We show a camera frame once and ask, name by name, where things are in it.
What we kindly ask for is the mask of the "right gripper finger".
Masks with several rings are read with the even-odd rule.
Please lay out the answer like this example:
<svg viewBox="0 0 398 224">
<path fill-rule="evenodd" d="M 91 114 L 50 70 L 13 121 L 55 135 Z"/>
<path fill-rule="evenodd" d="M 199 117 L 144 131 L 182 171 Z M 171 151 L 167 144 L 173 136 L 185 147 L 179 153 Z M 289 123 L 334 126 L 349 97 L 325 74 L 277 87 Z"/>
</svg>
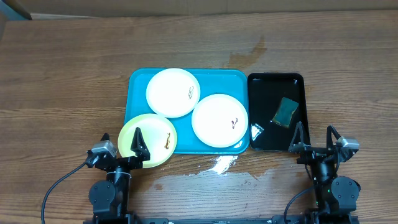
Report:
<svg viewBox="0 0 398 224">
<path fill-rule="evenodd" d="M 305 135 L 304 135 L 304 130 L 303 130 L 303 124 L 301 121 L 299 121 L 296 124 L 295 127 L 295 132 L 293 135 L 293 138 L 290 142 L 288 151 L 289 152 L 302 152 L 305 149 Z"/>
<path fill-rule="evenodd" d="M 332 148 L 332 145 L 334 143 L 333 141 L 333 137 L 336 140 L 339 140 L 339 138 L 341 137 L 340 134 L 337 132 L 337 130 L 335 129 L 335 127 L 331 124 L 327 127 L 326 129 L 326 146 L 327 148 Z"/>
</svg>

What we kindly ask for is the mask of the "green yellow sponge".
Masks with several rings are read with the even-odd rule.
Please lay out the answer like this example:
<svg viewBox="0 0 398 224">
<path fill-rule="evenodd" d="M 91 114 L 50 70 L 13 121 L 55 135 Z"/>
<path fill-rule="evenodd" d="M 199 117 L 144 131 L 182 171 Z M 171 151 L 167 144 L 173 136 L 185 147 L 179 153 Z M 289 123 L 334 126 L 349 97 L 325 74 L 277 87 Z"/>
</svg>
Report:
<svg viewBox="0 0 398 224">
<path fill-rule="evenodd" d="M 284 128 L 289 128 L 292 117 L 298 107 L 299 104 L 296 101 L 283 97 L 272 122 Z"/>
</svg>

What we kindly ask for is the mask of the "white plate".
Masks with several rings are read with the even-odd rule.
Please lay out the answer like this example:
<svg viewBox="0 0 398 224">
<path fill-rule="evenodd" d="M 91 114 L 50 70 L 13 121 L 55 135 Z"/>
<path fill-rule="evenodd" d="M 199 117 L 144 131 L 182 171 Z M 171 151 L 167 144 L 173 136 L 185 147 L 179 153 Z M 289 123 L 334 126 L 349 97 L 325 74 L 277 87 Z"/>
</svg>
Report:
<svg viewBox="0 0 398 224">
<path fill-rule="evenodd" d="M 248 113 L 243 104 L 226 94 L 200 100 L 192 113 L 196 137 L 207 146 L 224 148 L 237 144 L 248 129 Z"/>
<path fill-rule="evenodd" d="M 166 118 L 189 114 L 199 102 L 200 95 L 198 80 L 181 68 L 167 68 L 156 73 L 146 88 L 150 109 Z"/>
</svg>

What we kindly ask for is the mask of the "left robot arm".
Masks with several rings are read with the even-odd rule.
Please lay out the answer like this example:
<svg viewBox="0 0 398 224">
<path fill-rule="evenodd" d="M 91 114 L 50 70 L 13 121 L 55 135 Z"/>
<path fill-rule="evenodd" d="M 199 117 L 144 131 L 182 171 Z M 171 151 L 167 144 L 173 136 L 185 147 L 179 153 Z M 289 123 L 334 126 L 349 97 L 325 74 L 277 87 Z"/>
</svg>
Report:
<svg viewBox="0 0 398 224">
<path fill-rule="evenodd" d="M 133 139 L 127 143 L 135 153 L 130 157 L 117 157 L 116 147 L 105 133 L 87 152 L 85 165 L 106 173 L 106 179 L 94 183 L 88 198 L 93 206 L 91 223 L 132 223 L 140 218 L 128 210 L 131 171 L 143 168 L 143 162 L 150 159 L 150 152 L 144 142 L 140 128 L 136 128 Z"/>
</svg>

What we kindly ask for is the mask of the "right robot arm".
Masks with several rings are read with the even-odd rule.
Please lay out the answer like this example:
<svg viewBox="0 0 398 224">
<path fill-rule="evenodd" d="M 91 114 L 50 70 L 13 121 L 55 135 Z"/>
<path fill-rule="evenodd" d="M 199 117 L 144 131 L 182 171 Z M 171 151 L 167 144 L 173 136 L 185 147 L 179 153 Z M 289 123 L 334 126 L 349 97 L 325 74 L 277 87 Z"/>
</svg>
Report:
<svg viewBox="0 0 398 224">
<path fill-rule="evenodd" d="M 358 217 L 353 217 L 351 212 L 357 208 L 361 186 L 349 177 L 338 175 L 340 164 L 359 151 L 358 140 L 340 135 L 332 125 L 326 129 L 325 147 L 305 144 L 304 138 L 303 124 L 298 122 L 289 152 L 299 155 L 297 164 L 305 166 L 313 185 L 289 201 L 283 214 L 284 223 L 358 223 Z M 309 192 L 315 194 L 317 207 L 307 209 L 298 218 L 288 217 L 293 202 Z"/>
</svg>

